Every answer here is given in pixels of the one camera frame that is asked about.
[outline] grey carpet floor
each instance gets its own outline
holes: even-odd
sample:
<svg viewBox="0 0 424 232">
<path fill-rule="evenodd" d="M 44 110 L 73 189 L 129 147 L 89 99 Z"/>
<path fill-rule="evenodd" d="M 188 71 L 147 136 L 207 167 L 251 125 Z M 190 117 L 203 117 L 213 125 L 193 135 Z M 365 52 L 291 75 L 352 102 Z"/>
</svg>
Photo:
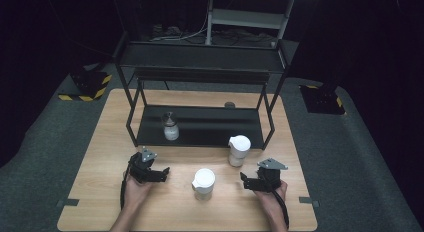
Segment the grey carpet floor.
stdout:
<svg viewBox="0 0 424 232">
<path fill-rule="evenodd" d="M 291 54 L 296 45 L 286 42 Z M 0 169 L 1 232 L 58 231 L 62 203 L 107 95 L 111 89 L 122 88 L 113 65 L 107 65 L 104 71 L 113 78 L 98 101 L 61 101 L 57 99 L 59 87 L 27 131 L 19 153 Z M 271 90 L 275 83 L 276 79 L 271 81 Z M 346 115 L 311 114 L 299 85 L 320 84 L 289 78 L 281 92 L 311 198 L 319 204 L 314 208 L 317 231 L 422 231 L 348 93 L 342 88 L 336 91 Z M 146 83 L 146 88 L 165 86 L 152 82 Z M 170 88 L 258 91 L 249 86 L 195 83 L 171 83 Z"/>
</svg>

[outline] shelf bottom tier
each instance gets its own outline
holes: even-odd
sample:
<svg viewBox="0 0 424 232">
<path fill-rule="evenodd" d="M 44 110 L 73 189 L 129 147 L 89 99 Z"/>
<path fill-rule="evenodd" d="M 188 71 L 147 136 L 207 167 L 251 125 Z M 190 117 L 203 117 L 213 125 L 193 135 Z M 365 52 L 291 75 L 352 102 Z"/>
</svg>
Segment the shelf bottom tier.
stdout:
<svg viewBox="0 0 424 232">
<path fill-rule="evenodd" d="M 165 138 L 161 116 L 176 114 L 179 137 L 174 141 Z M 144 108 L 138 145 L 228 147 L 230 137 L 244 135 L 251 148 L 264 144 L 259 113 L 256 109 L 216 107 L 184 107 L 148 105 Z"/>
</svg>

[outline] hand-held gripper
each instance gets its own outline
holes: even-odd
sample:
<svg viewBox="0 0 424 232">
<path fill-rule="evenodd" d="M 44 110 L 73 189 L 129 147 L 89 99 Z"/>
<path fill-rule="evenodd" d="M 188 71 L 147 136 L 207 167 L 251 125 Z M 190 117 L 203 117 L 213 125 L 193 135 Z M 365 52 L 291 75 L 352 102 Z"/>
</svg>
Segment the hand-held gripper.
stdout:
<svg viewBox="0 0 424 232">
<path fill-rule="evenodd" d="M 287 228 L 289 228 L 289 216 L 286 204 L 281 196 L 275 191 L 281 186 L 280 170 L 286 170 L 288 167 L 272 158 L 258 162 L 258 166 L 257 179 L 247 178 L 245 174 L 240 172 L 240 178 L 243 180 L 243 186 L 245 189 L 249 190 L 272 193 L 283 210 L 284 221 L 286 222 Z"/>
<path fill-rule="evenodd" d="M 121 184 L 121 209 L 124 207 L 125 203 L 125 188 L 127 187 L 128 173 L 139 183 L 166 181 L 169 173 L 169 167 L 163 171 L 155 171 L 150 168 L 156 157 L 156 153 L 146 149 L 144 146 L 142 152 L 137 152 L 131 156 L 128 161 L 127 170 L 125 171 L 124 180 Z"/>
</svg>

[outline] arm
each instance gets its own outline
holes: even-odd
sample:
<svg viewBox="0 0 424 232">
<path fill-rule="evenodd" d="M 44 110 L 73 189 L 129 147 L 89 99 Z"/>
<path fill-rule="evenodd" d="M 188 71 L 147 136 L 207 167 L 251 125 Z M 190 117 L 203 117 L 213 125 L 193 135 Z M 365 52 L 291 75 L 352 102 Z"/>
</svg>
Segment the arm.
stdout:
<svg viewBox="0 0 424 232">
<path fill-rule="evenodd" d="M 281 180 L 281 186 L 276 190 L 280 197 L 286 200 L 287 183 Z M 261 202 L 262 208 L 268 218 L 269 225 L 273 232 L 287 232 L 287 225 L 284 222 L 284 215 L 281 206 L 272 193 L 253 191 Z"/>
<path fill-rule="evenodd" d="M 125 189 L 125 204 L 110 229 L 111 232 L 129 231 L 153 183 L 140 184 L 128 174 Z"/>
</svg>

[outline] white cup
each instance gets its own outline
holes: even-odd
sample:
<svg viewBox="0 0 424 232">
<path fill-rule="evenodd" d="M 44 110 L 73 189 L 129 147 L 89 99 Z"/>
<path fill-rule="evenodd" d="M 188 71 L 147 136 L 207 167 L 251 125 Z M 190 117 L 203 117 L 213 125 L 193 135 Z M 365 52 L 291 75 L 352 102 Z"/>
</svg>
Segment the white cup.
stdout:
<svg viewBox="0 0 424 232">
<path fill-rule="evenodd" d="M 215 174 L 210 169 L 200 169 L 194 175 L 192 188 L 194 196 L 198 200 L 209 200 L 212 197 L 213 186 L 215 184 Z"/>
<path fill-rule="evenodd" d="M 249 138 L 244 135 L 237 135 L 230 138 L 228 145 L 230 146 L 228 162 L 234 167 L 242 166 L 244 158 L 246 158 L 250 150 L 251 143 Z"/>
</svg>

